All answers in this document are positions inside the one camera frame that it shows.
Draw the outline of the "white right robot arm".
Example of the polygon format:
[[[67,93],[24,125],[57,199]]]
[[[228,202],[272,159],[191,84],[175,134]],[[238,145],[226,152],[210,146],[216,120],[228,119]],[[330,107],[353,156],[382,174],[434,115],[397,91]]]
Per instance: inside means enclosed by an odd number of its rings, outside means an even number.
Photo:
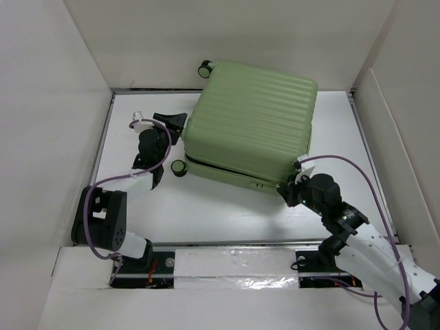
[[[360,279],[408,320],[409,329],[439,328],[439,279],[396,256],[367,217],[342,200],[332,176],[303,177],[276,190],[289,207],[301,204],[320,215],[331,234],[318,248],[323,269],[338,268]]]

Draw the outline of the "light green hard suitcase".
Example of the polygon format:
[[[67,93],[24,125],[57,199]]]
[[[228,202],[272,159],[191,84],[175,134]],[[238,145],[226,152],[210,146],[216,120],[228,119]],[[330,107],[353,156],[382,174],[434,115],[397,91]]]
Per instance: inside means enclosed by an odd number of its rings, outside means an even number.
[[[309,152],[317,82],[228,61],[198,74],[208,82],[181,135],[188,173],[276,193]]]

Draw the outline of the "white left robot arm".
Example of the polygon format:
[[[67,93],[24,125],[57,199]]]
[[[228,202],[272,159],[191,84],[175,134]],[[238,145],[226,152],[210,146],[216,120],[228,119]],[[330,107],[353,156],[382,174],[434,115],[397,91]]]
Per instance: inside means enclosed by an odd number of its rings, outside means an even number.
[[[128,204],[159,185],[163,163],[178,142],[187,116],[156,113],[149,120],[140,112],[133,114],[129,128],[137,133],[138,146],[131,170],[83,188],[71,229],[73,244],[88,246],[102,260],[129,258],[137,272],[151,269],[149,241],[127,230]]]

